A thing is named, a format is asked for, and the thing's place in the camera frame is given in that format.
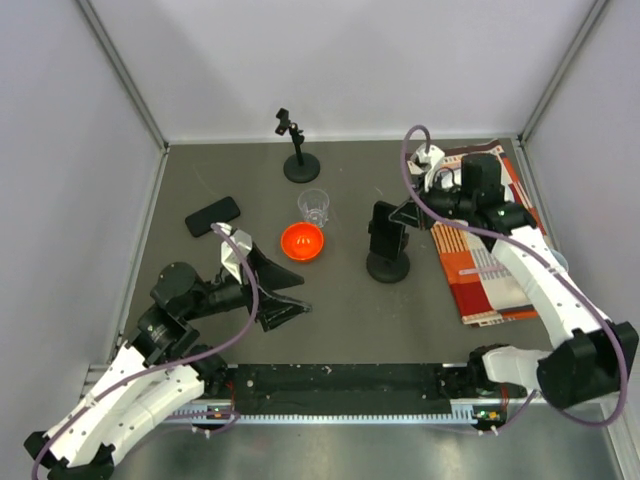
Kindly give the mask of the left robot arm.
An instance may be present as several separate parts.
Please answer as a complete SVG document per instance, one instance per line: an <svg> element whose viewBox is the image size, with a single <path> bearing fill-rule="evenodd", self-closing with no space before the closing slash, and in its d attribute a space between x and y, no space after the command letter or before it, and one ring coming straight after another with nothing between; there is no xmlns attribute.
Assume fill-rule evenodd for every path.
<svg viewBox="0 0 640 480"><path fill-rule="evenodd" d="M24 447L36 469L51 479L108 479L152 430L180 407L226 387L227 365L219 348L197 344L191 321L246 308L263 330L310 311L310 304L281 295L302 276L269 260L240 240L221 247L219 273L203 280L188 263L159 274L153 303L137 322L103 376L65 419L31 433Z"/></svg>

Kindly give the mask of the black phone stand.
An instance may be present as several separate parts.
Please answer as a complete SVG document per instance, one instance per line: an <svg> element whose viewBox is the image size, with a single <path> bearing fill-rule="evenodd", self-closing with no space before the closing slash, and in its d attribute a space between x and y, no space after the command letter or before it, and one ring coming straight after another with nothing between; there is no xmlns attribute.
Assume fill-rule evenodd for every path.
<svg viewBox="0 0 640 480"><path fill-rule="evenodd" d="M294 183L304 184L315 180L321 170L320 162L311 153L303 152L302 145L305 141L303 130L296 122L290 119L290 113L285 108L280 108L276 113L278 125L275 133L284 136L286 132L291 137L295 153L288 157L283 164L285 177Z"/></svg>
<svg viewBox="0 0 640 480"><path fill-rule="evenodd" d="M394 284L402 281L408 275L410 260L405 249L395 261L384 259L369 251L366 257L366 269L374 280L380 283Z"/></svg>

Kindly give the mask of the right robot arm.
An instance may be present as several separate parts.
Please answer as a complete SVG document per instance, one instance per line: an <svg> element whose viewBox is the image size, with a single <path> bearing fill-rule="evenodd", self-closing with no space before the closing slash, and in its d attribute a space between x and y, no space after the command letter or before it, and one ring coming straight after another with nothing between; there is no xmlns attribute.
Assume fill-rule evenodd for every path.
<svg viewBox="0 0 640 480"><path fill-rule="evenodd" d="M467 370L469 388L487 396L502 383L537 391L563 411L616 393L623 404L639 335L613 323L556 261L535 217L507 197L502 164L491 153L462 157L450 182L439 177L443 156L402 155L409 198L392 209L392 222L428 230L447 226L479 239L503 266L543 322L550 350L487 347Z"/></svg>

